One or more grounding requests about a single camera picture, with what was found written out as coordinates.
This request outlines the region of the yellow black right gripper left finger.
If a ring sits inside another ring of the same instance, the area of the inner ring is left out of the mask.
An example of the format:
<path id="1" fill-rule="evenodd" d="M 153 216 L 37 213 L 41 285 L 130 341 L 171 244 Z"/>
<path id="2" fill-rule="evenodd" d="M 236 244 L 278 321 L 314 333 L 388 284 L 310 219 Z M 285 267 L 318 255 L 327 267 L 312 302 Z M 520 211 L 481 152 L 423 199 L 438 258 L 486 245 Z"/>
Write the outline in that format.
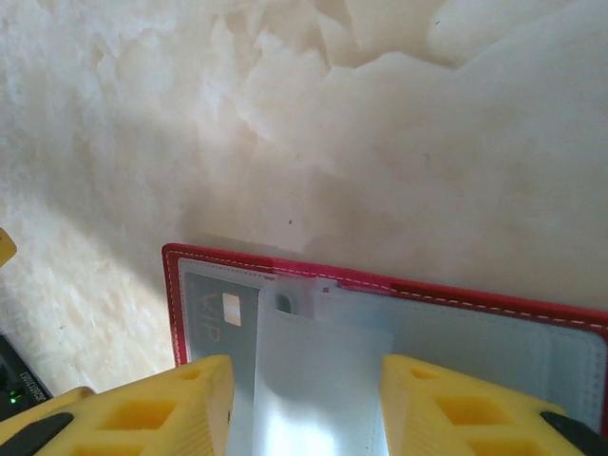
<path id="1" fill-rule="evenodd" d="M 0 422 L 0 456 L 225 456 L 234 404 L 212 355 L 52 410 Z"/>

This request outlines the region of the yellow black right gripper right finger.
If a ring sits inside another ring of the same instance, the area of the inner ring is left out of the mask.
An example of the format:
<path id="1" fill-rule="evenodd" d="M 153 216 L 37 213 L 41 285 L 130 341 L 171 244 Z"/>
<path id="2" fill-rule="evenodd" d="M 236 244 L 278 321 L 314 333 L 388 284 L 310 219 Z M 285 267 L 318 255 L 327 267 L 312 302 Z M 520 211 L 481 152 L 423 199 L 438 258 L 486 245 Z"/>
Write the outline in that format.
<path id="1" fill-rule="evenodd" d="M 411 357 L 384 357 L 389 456 L 608 456 L 608 438 L 562 408 Z"/>

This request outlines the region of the red leather card holder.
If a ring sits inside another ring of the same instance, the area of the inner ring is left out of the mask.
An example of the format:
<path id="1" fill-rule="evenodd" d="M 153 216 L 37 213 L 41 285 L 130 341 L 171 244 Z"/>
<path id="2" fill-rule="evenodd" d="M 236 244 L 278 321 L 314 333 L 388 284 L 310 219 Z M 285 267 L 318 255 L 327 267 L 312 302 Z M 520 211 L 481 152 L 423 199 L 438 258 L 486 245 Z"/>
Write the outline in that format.
<path id="1" fill-rule="evenodd" d="M 258 286 L 253 378 L 234 373 L 226 456 L 389 456 L 385 356 L 554 404 L 608 438 L 608 313 L 183 244 L 162 250 L 175 360 L 184 274 Z"/>

